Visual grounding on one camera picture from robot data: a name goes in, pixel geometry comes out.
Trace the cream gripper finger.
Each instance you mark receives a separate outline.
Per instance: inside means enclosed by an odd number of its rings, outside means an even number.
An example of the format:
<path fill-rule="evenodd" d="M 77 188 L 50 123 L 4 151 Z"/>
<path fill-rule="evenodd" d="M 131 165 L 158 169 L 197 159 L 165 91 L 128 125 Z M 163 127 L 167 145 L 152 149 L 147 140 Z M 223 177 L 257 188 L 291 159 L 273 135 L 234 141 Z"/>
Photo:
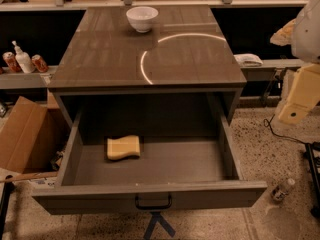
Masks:
<path fill-rule="evenodd" d="M 278 120 L 287 125 L 300 123 L 320 102 L 320 65 L 301 67 L 292 77 L 288 96 L 277 115 Z"/>
<path fill-rule="evenodd" d="M 290 45 L 295 22 L 295 19 L 289 21 L 281 29 L 274 33 L 270 38 L 270 43 L 277 46 Z"/>

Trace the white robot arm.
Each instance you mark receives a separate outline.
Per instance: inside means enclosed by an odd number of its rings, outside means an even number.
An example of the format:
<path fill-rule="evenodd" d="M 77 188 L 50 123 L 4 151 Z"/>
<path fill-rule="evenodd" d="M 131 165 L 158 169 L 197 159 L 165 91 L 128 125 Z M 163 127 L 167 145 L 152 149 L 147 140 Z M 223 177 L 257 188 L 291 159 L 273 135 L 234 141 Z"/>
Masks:
<path fill-rule="evenodd" d="M 320 0 L 310 0 L 270 42 L 291 45 L 292 55 L 307 63 L 294 73 L 289 93 L 276 112 L 281 123 L 295 125 L 320 101 Z"/>

